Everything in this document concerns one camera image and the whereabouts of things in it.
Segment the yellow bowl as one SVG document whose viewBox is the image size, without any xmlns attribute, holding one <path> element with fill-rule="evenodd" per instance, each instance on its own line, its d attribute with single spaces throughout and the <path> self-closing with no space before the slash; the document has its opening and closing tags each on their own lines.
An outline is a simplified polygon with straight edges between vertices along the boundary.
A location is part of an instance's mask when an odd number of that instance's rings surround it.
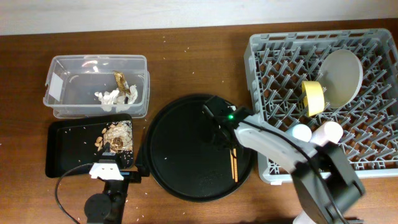
<svg viewBox="0 0 398 224">
<path fill-rule="evenodd" d="M 303 103 L 307 107 L 307 116 L 315 116 L 325 109 L 323 88 L 319 82 L 303 81 L 302 92 L 304 93 Z"/>
</svg>

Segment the pink cup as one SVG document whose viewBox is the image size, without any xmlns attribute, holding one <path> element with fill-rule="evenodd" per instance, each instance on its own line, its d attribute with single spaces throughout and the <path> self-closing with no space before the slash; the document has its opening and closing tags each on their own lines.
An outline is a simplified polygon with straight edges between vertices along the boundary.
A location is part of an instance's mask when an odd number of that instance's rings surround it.
<svg viewBox="0 0 398 224">
<path fill-rule="evenodd" d="M 324 146 L 329 142 L 338 144 L 343 136 L 343 128 L 334 121 L 327 121 L 312 133 L 310 143 Z"/>
</svg>

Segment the wooden chopstick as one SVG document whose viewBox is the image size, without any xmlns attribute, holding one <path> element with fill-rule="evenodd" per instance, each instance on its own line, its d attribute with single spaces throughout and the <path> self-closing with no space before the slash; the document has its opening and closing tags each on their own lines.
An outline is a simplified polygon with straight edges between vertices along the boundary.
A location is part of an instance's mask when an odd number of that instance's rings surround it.
<svg viewBox="0 0 398 224">
<path fill-rule="evenodd" d="M 231 163 L 231 175 L 232 179 L 234 180 L 234 157 L 233 157 L 233 150 L 229 150 L 229 155 L 230 155 L 230 163 Z"/>
<path fill-rule="evenodd" d="M 232 163 L 233 163 L 233 178 L 234 178 L 234 181 L 237 183 L 238 182 L 238 167 L 237 167 L 236 148 L 233 149 L 231 156 L 232 156 Z"/>
</svg>

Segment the grey plate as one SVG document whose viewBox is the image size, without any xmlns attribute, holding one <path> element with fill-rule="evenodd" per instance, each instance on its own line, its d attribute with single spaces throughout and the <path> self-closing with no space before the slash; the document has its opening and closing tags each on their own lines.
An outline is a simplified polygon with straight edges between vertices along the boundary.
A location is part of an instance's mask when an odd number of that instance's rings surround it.
<svg viewBox="0 0 398 224">
<path fill-rule="evenodd" d="M 363 82 L 363 66 L 359 58 L 349 50 L 336 50 L 324 59 L 318 82 L 326 88 L 325 101 L 330 108 L 341 108 L 359 93 Z"/>
</svg>

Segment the food scraps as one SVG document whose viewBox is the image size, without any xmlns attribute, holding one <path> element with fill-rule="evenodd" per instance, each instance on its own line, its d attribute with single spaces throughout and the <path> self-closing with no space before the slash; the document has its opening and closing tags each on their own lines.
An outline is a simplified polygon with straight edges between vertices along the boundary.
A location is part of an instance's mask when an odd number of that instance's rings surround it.
<svg viewBox="0 0 398 224">
<path fill-rule="evenodd" d="M 130 121 L 118 121 L 107 124 L 96 138 L 97 151 L 109 144 L 109 151 L 120 154 L 132 152 L 134 141 L 132 138 L 132 123 Z"/>
</svg>

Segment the blue cup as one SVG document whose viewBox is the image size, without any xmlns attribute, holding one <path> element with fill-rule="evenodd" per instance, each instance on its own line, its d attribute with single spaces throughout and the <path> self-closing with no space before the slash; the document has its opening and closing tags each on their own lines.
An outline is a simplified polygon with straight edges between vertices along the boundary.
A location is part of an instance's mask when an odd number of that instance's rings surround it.
<svg viewBox="0 0 398 224">
<path fill-rule="evenodd" d="M 309 142 L 312 138 L 312 131 L 311 129 L 304 125 L 304 124 L 296 124 L 289 128 L 286 133 L 296 139 L 301 141 Z"/>
</svg>

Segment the white tissue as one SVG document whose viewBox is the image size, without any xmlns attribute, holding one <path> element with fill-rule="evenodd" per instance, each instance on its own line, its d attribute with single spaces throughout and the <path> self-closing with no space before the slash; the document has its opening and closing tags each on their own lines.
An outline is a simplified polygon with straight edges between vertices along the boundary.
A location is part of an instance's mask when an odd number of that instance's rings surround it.
<svg viewBox="0 0 398 224">
<path fill-rule="evenodd" d="M 130 93 L 124 93 L 117 88 L 112 92 L 95 92 L 95 96 L 101 102 L 104 111 L 110 112 L 115 109 L 115 112 L 119 113 L 128 110 L 139 96 L 135 85 L 131 85 L 129 91 Z"/>
</svg>

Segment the gold foil wrapper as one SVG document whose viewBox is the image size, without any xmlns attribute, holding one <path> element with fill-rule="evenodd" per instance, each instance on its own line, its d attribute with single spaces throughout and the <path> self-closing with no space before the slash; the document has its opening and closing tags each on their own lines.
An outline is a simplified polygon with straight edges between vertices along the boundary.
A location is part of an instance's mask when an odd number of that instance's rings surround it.
<svg viewBox="0 0 398 224">
<path fill-rule="evenodd" d="M 124 94 L 130 94 L 131 92 L 129 89 L 129 85 L 125 79 L 123 72 L 114 71 L 113 73 L 114 73 L 114 77 L 115 77 L 116 83 L 118 85 L 119 91 Z"/>
</svg>

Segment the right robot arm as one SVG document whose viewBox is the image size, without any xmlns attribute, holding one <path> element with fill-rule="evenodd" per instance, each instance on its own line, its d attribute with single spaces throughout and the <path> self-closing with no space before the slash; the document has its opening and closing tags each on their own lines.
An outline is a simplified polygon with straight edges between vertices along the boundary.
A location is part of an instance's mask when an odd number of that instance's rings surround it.
<svg viewBox="0 0 398 224">
<path fill-rule="evenodd" d="M 202 109 L 225 148 L 252 149 L 280 165 L 294 183 L 306 215 L 315 223 L 347 223 L 343 214 L 365 194 L 365 188 L 343 150 L 301 141 L 273 127 L 251 110 L 232 109 L 212 96 Z"/>
</svg>

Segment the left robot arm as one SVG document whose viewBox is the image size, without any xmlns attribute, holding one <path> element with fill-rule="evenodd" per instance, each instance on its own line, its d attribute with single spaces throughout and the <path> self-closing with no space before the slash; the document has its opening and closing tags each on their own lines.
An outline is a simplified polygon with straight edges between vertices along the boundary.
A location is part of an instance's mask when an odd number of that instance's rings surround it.
<svg viewBox="0 0 398 224">
<path fill-rule="evenodd" d="M 149 176 L 149 169 L 141 152 L 113 151 L 109 143 L 90 167 L 92 179 L 104 182 L 101 193 L 92 195 L 85 203 L 88 223 L 121 223 L 131 184 L 140 184 Z"/>
</svg>

